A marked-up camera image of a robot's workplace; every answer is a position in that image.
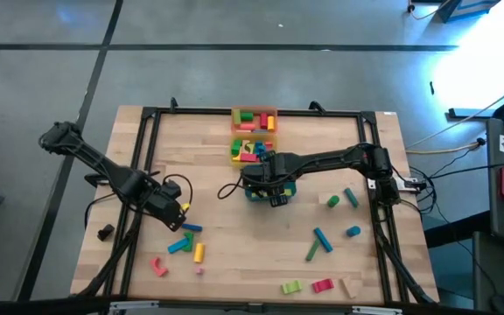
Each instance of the wooden table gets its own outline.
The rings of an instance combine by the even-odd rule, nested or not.
[[[142,107],[118,109],[107,156],[121,165],[129,165]],[[409,176],[403,140],[395,113],[376,113],[381,145],[388,148],[393,165]],[[231,131],[228,115],[162,115],[152,170],[165,174],[186,175],[193,185],[193,203],[187,223],[199,224],[195,242],[206,244],[205,273],[194,273],[197,266],[193,253],[168,254],[167,246],[183,238],[184,231],[173,233],[164,224],[143,217],[137,244],[129,296],[132,298],[174,299],[191,301],[308,303],[325,305],[382,305],[382,288],[376,259],[375,239],[370,223],[365,179],[353,170],[326,171],[304,175],[297,181],[297,195],[287,206],[271,208],[265,203],[248,202],[242,190],[219,200],[217,191],[238,179],[238,170],[229,163]],[[289,117],[278,118],[279,151],[310,154],[335,151],[357,144],[356,121],[351,118]],[[143,164],[148,138],[143,141]],[[178,180],[186,202],[188,188]],[[360,205],[354,209],[343,190],[350,187]],[[95,197],[110,193],[108,187],[97,189]],[[339,195],[334,208],[326,206],[328,198]],[[413,203],[413,195],[402,193]],[[112,239],[102,242],[97,231],[106,224],[117,224],[121,204],[109,199],[92,208],[87,232],[75,271],[71,292],[84,289],[110,256]],[[409,206],[394,206],[395,223],[405,265],[425,292],[438,301],[435,279],[419,213]],[[347,228],[357,225],[361,234],[344,236]],[[322,248],[311,262],[306,254],[320,227],[333,252]],[[157,277],[150,260],[159,256],[161,266],[169,269]],[[119,291],[123,262],[118,265],[114,292]],[[388,261],[394,300],[399,300],[394,267]],[[362,282],[356,298],[345,293],[339,279],[349,277]],[[335,288],[316,294],[311,284],[331,278]],[[301,280],[303,290],[284,295],[281,284]]]

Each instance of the yellow cylinder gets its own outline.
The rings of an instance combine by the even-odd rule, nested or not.
[[[274,116],[268,116],[268,130],[273,131],[276,128],[276,118]]]
[[[206,252],[206,245],[204,243],[196,244],[196,252],[193,254],[193,261],[195,263],[203,262],[203,255]]]

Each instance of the gray floor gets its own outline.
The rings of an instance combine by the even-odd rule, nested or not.
[[[0,43],[101,43],[114,1],[0,0]],[[417,14],[435,6],[421,6]],[[266,104],[304,109],[395,111],[405,144],[451,122],[449,107],[482,108],[504,94],[504,0],[483,18],[442,24],[403,15],[405,3],[354,1],[133,0],[122,7],[113,43],[460,45],[452,52],[108,52],[84,130],[105,150],[119,105],[230,107]],[[61,159],[36,145],[53,121],[74,120],[97,52],[0,52],[0,299],[12,297]],[[436,93],[431,94],[432,81]],[[451,148],[484,137],[468,122],[419,149]],[[434,172],[457,154],[409,156]],[[452,168],[482,165],[485,149]],[[75,163],[33,298],[68,294],[83,237],[82,213],[94,189]],[[437,181],[449,220],[484,211],[483,171]],[[427,228],[443,224],[433,213]],[[458,245],[430,251],[437,284],[472,295],[472,265]],[[452,296],[445,296],[451,305]]]

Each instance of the white cable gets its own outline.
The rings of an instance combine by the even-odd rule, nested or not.
[[[442,130],[440,130],[440,131],[435,132],[434,134],[432,134],[432,135],[430,135],[430,136],[427,136],[427,137],[425,137],[425,138],[423,138],[423,139],[421,139],[421,140],[419,140],[419,141],[416,141],[416,142],[414,142],[414,143],[412,143],[412,144],[410,144],[410,145],[406,146],[406,149],[409,149],[409,148],[411,148],[411,147],[413,147],[413,146],[416,146],[416,145],[418,145],[418,144],[420,144],[420,143],[422,143],[422,142],[425,142],[425,141],[427,141],[427,140],[429,140],[429,139],[431,139],[431,138],[433,138],[433,137],[436,137],[436,136],[438,136],[438,135],[442,134],[443,132],[445,132],[445,131],[449,130],[450,128],[454,128],[454,127],[456,127],[456,126],[460,125],[461,123],[466,122],[466,121],[468,121],[468,120],[470,120],[470,119],[474,118],[475,116],[477,116],[477,115],[479,115],[479,114],[483,113],[484,111],[488,110],[489,108],[491,108],[493,105],[495,105],[497,102],[499,102],[499,101],[500,101],[500,100],[502,100],[502,99],[504,99],[504,95],[503,95],[502,97],[500,97],[499,99],[497,99],[497,101],[494,101],[494,102],[492,102],[491,104],[489,104],[486,108],[483,108],[482,110],[480,110],[479,112],[477,112],[477,113],[475,113],[475,114],[473,114],[473,115],[470,115],[470,116],[468,116],[468,117],[466,117],[466,118],[462,119],[461,121],[456,122],[455,124],[453,124],[453,125],[451,125],[451,126],[448,126],[448,127],[444,128],[444,129],[442,129]]]

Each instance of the green block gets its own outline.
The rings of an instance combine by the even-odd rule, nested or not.
[[[340,202],[340,197],[338,196],[332,196],[329,200],[328,200],[328,206],[329,207],[335,207],[338,202]]]
[[[242,146],[241,139],[234,140],[233,146],[231,147],[231,154],[233,155],[233,157],[238,156],[238,153],[241,151],[241,146]]]
[[[241,113],[241,119],[244,122],[251,122],[254,120],[254,113]]]
[[[192,251],[192,245],[193,245],[193,233],[192,232],[185,232],[184,237],[188,239],[188,245],[184,246],[182,250],[184,251]]]
[[[233,109],[233,124],[241,124],[241,110]]]
[[[308,251],[308,255],[306,256],[307,262],[312,260],[312,258],[314,257],[314,253],[316,253],[316,249],[318,249],[319,246],[320,246],[320,240],[316,239],[316,241],[314,241],[314,243],[311,246],[311,250]]]
[[[292,283],[282,284],[281,289],[283,290],[283,294],[291,294],[293,292],[301,291],[303,289],[303,285],[300,281],[295,280]]]
[[[351,189],[346,188],[346,195],[349,201],[351,201],[351,204],[353,207],[358,207],[359,206],[359,201],[357,201],[357,198],[355,198],[354,192],[351,191]]]

